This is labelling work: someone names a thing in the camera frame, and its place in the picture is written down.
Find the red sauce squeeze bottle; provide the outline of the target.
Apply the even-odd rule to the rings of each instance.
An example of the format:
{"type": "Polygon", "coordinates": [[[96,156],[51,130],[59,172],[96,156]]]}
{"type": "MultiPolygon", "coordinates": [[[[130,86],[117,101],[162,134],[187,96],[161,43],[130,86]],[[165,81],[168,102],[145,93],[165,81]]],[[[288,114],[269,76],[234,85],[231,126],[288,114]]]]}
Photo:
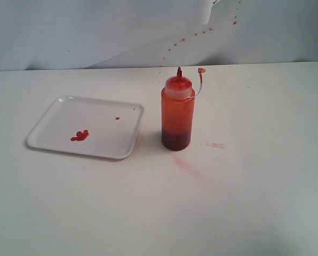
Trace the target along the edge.
{"type": "Polygon", "coordinates": [[[204,68],[198,69],[200,87],[196,92],[192,81],[177,74],[168,78],[161,91],[161,141],[164,147],[180,151],[188,147],[191,140],[195,98],[202,91],[204,68]]]}

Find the red sauce blob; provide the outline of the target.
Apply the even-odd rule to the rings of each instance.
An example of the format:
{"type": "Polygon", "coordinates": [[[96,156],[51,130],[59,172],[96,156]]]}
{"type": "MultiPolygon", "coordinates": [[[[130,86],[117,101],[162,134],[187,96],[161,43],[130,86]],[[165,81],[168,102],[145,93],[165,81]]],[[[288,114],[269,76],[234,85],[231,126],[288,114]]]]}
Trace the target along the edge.
{"type": "Polygon", "coordinates": [[[74,137],[71,137],[71,141],[84,141],[89,136],[88,130],[77,131],[74,137]]]}

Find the white rectangular plastic tray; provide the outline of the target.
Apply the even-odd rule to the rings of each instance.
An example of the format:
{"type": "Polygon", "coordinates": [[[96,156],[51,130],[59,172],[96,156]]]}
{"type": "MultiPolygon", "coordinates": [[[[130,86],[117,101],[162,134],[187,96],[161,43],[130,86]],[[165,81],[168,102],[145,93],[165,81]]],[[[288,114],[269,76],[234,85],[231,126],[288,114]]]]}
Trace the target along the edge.
{"type": "Polygon", "coordinates": [[[124,159],[133,152],[144,111],[138,103],[61,96],[49,106],[26,142],[36,149],[124,159]],[[89,131],[84,141],[70,140],[83,130],[89,131]]]}

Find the white backdrop sheet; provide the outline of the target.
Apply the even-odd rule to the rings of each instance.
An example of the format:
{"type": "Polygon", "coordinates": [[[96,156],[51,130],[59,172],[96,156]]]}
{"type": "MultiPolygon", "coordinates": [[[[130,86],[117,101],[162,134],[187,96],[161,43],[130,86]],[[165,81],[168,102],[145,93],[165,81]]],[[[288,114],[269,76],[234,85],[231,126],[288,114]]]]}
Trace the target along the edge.
{"type": "Polygon", "coordinates": [[[0,71],[318,61],[318,1],[0,1],[0,71]]]}

